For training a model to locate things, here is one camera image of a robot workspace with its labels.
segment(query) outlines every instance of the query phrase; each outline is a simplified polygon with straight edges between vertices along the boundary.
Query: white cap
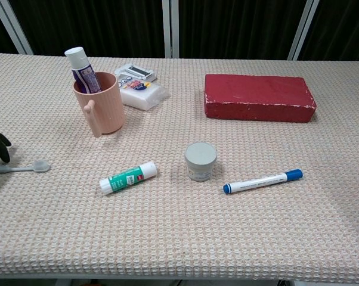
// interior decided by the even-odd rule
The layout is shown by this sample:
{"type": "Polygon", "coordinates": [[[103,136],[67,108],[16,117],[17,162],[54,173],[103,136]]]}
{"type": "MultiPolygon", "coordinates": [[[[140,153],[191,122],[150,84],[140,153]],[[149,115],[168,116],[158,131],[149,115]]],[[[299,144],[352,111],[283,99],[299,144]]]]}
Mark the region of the white cap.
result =
{"type": "Polygon", "coordinates": [[[64,52],[67,58],[71,62],[72,69],[79,70],[89,65],[88,58],[81,46],[76,48],[68,49],[64,52]]]}
{"type": "Polygon", "coordinates": [[[156,165],[151,161],[145,164],[140,165],[141,171],[143,171],[144,180],[157,176],[156,165]]]}
{"type": "Polygon", "coordinates": [[[100,180],[99,183],[100,183],[100,188],[105,195],[113,192],[108,178],[100,180]]]}

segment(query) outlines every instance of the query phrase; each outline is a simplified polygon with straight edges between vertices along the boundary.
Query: small jar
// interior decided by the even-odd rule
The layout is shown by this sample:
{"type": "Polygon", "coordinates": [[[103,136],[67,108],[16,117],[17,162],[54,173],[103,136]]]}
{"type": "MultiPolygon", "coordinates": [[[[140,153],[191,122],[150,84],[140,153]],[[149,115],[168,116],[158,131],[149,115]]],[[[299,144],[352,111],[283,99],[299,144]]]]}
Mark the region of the small jar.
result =
{"type": "Polygon", "coordinates": [[[205,142],[193,143],[185,151],[185,161],[190,179],[197,182],[207,181],[216,161],[216,150],[205,142]]]}

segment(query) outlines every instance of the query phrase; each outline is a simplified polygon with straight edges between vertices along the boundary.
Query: white toothbrush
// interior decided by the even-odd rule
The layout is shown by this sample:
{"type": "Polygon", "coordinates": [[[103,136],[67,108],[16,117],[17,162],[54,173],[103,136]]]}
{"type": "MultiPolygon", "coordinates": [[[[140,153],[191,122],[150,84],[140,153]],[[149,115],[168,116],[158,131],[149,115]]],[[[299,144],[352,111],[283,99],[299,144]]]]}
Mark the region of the white toothbrush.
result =
{"type": "Polygon", "coordinates": [[[51,166],[45,160],[37,160],[29,167],[9,167],[0,166],[0,173],[8,172],[22,172],[22,171],[34,171],[34,172],[47,172],[51,166]]]}

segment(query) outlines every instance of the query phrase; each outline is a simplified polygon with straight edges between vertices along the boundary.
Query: wet wipes package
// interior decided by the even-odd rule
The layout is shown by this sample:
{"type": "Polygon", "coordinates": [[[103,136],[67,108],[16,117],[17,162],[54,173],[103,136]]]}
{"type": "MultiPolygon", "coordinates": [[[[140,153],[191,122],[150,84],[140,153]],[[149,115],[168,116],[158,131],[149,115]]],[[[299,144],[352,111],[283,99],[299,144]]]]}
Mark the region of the wet wipes package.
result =
{"type": "Polygon", "coordinates": [[[162,86],[125,74],[119,75],[118,82],[122,103],[145,111],[169,96],[162,86]]]}

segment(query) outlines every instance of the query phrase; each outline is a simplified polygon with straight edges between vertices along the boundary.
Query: toothpaste tube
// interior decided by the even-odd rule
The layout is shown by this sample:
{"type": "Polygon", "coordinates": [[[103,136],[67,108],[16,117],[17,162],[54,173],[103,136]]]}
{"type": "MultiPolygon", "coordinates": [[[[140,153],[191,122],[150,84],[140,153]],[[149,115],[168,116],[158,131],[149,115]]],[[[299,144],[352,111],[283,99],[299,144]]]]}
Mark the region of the toothpaste tube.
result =
{"type": "Polygon", "coordinates": [[[100,84],[96,74],[86,57],[81,46],[68,49],[64,52],[71,62],[73,77],[78,83],[78,87],[83,94],[94,94],[100,92],[100,84]]]}

